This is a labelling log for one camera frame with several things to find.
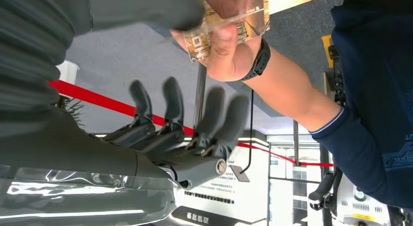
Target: metal screw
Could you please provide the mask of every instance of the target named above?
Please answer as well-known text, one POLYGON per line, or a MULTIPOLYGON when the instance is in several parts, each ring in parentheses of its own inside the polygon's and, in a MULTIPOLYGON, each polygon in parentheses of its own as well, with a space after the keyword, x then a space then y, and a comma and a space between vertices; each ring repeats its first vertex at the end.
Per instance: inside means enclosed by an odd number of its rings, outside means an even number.
POLYGON ((223 159, 218 160, 216 171, 218 175, 223 175, 226 170, 226 162, 223 159))

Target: human arm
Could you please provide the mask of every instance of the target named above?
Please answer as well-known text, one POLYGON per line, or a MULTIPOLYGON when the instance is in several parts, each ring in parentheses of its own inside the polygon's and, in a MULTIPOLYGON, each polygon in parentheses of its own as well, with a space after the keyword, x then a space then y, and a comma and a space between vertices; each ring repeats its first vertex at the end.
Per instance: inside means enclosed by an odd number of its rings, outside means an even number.
POLYGON ((293 118, 309 131, 330 122, 340 106, 317 90, 306 72, 270 47, 271 58, 261 76, 245 81, 274 110, 293 118))

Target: shirt sleeve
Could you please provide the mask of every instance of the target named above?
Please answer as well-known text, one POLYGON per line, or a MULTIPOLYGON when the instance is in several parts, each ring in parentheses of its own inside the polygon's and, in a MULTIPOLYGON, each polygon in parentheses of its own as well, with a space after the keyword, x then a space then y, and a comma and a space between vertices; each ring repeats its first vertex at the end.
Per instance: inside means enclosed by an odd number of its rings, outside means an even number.
POLYGON ((372 135, 349 109, 323 128, 310 132, 334 157, 334 163, 363 192, 377 198, 386 196, 383 160, 372 135))

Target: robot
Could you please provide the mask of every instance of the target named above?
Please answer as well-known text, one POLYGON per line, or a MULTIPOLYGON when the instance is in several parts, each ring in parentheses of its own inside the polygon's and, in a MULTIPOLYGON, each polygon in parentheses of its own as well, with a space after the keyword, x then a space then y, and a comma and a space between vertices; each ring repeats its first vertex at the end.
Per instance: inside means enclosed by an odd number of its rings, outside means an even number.
POLYGON ((202 22, 198 0, 0 0, 0 225, 131 226, 165 219, 175 194, 225 172, 248 111, 236 96, 225 122, 214 88, 192 141, 181 146, 183 100, 164 83, 165 126, 155 131, 150 98, 134 81, 134 120, 104 139, 53 107, 75 36, 133 22, 189 30, 202 22))
POLYGON ((314 210, 329 209, 336 220, 351 226, 411 226, 408 212, 388 206, 363 193, 335 167, 308 195, 314 210))

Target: watch strap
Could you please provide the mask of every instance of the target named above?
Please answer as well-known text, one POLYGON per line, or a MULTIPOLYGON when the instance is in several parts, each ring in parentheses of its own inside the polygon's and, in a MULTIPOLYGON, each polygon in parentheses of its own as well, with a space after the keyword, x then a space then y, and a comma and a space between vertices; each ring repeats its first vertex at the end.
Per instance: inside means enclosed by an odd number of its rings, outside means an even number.
POLYGON ((261 76, 267 67, 267 63, 270 60, 271 51, 268 43, 265 41, 264 38, 261 38, 261 47, 258 51, 257 57, 254 60, 254 64, 252 65, 251 70, 248 74, 240 79, 239 81, 249 80, 256 76, 261 76))

